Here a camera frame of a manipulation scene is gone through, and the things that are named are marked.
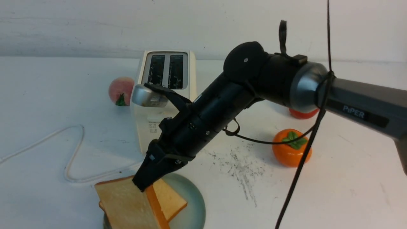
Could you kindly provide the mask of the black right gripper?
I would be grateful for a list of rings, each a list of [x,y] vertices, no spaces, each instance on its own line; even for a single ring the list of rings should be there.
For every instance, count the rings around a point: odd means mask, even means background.
[[[163,95],[179,112],[160,124],[159,139],[149,143],[144,161],[132,179],[141,192],[187,165],[241,111],[261,100],[248,82],[236,82],[224,74],[194,102],[169,89]]]

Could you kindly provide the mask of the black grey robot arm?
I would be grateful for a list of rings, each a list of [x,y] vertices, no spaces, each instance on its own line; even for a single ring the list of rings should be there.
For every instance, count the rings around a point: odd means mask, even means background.
[[[133,183],[144,191],[179,170],[241,111],[263,100],[302,113],[326,109],[374,129],[394,140],[406,171],[406,91],[337,77],[329,80],[330,74],[304,56],[269,54],[258,42],[246,42],[228,54],[223,72],[194,101],[145,84],[166,96],[179,112],[159,124],[161,135],[150,142]]]

